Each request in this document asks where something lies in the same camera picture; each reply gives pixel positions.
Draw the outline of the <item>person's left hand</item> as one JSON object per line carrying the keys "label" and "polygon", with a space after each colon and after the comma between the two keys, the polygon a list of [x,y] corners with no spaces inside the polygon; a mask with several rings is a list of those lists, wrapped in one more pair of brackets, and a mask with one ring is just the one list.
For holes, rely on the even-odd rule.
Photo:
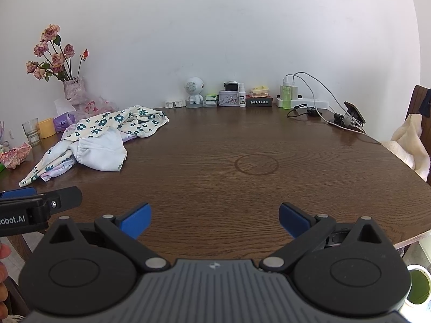
{"label": "person's left hand", "polygon": [[[6,259],[11,254],[11,249],[6,244],[1,244],[0,260]],[[0,262],[0,319],[6,319],[8,317],[8,308],[5,305],[5,301],[8,298],[8,290],[4,282],[8,278],[8,271],[6,266]]]}

